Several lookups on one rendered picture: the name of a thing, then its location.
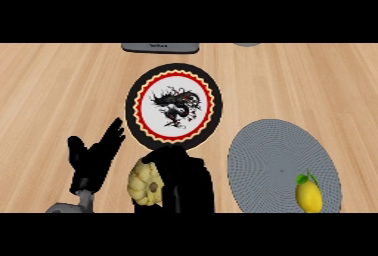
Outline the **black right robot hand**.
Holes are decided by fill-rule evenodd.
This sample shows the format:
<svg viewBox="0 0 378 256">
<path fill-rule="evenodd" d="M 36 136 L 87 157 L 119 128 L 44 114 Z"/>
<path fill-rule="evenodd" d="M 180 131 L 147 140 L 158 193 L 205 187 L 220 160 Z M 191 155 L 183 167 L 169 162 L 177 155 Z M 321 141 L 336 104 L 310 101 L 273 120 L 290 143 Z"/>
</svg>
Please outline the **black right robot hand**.
<svg viewBox="0 0 378 256">
<path fill-rule="evenodd" d="M 162 178 L 162 205 L 134 205 L 137 214 L 212 214 L 214 191 L 211 175 L 200 158 L 190 157 L 180 146 L 163 146 L 143 158 L 153 163 Z"/>
</svg>

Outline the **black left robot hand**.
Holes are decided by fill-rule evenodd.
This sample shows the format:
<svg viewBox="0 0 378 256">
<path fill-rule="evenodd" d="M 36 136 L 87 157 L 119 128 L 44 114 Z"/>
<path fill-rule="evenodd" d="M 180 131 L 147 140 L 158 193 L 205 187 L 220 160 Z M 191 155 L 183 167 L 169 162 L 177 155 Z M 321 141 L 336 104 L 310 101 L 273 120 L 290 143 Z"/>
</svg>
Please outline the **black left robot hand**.
<svg viewBox="0 0 378 256">
<path fill-rule="evenodd" d="M 112 160 L 125 139 L 122 120 L 116 118 L 101 139 L 85 147 L 78 136 L 67 138 L 67 161 L 73 168 L 69 192 L 76 195 L 87 190 L 94 194 L 103 185 Z"/>
</svg>

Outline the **pale yellow squash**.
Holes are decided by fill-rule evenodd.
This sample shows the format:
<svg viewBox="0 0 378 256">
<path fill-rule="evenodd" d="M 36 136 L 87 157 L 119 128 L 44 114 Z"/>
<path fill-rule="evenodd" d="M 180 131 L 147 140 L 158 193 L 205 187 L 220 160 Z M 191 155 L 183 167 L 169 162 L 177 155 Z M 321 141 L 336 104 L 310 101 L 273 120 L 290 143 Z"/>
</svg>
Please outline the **pale yellow squash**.
<svg viewBox="0 0 378 256">
<path fill-rule="evenodd" d="M 162 187 L 155 163 L 137 161 L 128 174 L 127 191 L 140 206 L 152 206 L 162 201 Z"/>
</svg>

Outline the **grey round woven placemat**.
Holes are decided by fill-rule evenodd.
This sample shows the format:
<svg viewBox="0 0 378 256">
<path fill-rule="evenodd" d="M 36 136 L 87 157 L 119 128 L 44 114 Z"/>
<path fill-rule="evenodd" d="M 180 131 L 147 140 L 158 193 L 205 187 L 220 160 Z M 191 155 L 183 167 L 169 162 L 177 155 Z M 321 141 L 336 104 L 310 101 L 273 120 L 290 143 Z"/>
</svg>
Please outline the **grey round woven placemat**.
<svg viewBox="0 0 378 256">
<path fill-rule="evenodd" d="M 227 155 L 227 177 L 243 213 L 302 213 L 295 178 L 313 174 L 321 192 L 321 213 L 341 210 L 341 183 L 320 143 L 295 124 L 261 119 L 237 132 Z"/>
</svg>

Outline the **black red dragon plate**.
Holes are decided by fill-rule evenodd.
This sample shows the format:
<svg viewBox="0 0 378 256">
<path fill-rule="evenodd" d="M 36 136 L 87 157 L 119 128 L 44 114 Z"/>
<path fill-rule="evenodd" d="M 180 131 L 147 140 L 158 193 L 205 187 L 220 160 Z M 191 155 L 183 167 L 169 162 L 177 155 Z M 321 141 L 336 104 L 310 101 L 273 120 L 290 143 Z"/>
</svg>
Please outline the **black red dragon plate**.
<svg viewBox="0 0 378 256">
<path fill-rule="evenodd" d="M 209 74 L 190 64 L 163 64 L 129 88 L 125 123 L 147 149 L 171 145 L 191 149 L 212 135 L 221 109 L 221 93 Z"/>
</svg>

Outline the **yellow lemon with leaf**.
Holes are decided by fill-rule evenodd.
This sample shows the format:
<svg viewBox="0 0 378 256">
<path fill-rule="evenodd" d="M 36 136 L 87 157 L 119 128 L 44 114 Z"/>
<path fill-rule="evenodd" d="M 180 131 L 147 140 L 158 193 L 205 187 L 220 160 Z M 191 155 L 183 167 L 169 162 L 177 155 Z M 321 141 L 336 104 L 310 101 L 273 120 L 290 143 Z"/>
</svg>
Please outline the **yellow lemon with leaf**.
<svg viewBox="0 0 378 256">
<path fill-rule="evenodd" d="M 321 211 L 321 192 L 316 176 L 310 172 L 295 178 L 295 202 L 305 213 Z"/>
</svg>

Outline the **dark grey flat appliance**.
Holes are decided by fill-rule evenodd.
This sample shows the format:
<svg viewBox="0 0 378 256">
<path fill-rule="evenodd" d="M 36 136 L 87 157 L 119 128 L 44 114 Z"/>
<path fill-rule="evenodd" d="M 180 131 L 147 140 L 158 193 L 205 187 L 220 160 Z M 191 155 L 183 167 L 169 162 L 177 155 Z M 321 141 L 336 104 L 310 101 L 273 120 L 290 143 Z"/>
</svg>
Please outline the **dark grey flat appliance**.
<svg viewBox="0 0 378 256">
<path fill-rule="evenodd" d="M 128 52 L 191 54 L 199 50 L 197 43 L 122 43 Z"/>
</svg>

